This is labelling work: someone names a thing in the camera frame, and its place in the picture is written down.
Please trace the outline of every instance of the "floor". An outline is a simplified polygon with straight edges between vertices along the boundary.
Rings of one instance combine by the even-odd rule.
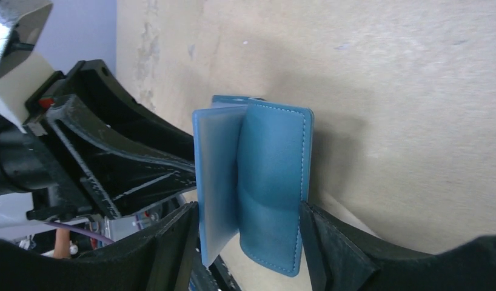
[[[334,214],[432,253],[496,233],[496,0],[119,0],[117,39],[118,79],[188,132],[213,94],[312,108]],[[310,288],[223,256],[244,290]]]

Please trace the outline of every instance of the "bifold card holder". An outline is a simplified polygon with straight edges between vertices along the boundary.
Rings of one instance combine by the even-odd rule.
[[[212,108],[193,113],[205,266],[239,232],[249,258],[298,274],[313,122],[310,109],[244,96],[214,96]]]

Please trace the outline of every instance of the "blue wallet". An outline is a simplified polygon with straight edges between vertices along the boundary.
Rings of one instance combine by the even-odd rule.
[[[239,232],[248,257],[296,276],[313,113],[244,96],[214,96],[212,107],[193,113],[202,262]]]

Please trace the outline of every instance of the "purple cable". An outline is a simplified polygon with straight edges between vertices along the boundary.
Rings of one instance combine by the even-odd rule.
[[[60,222],[47,222],[46,224],[49,226],[57,227],[59,229],[69,229],[72,232],[80,233],[81,235],[85,235],[85,236],[89,236],[90,238],[97,239],[97,240],[101,241],[102,243],[106,243],[106,244],[114,243],[114,241],[112,239],[110,239],[106,236],[100,235],[96,232],[92,232],[92,231],[87,230],[87,229],[81,229],[80,227],[77,227],[77,226],[70,226],[69,224],[64,224],[64,223],[60,223]]]

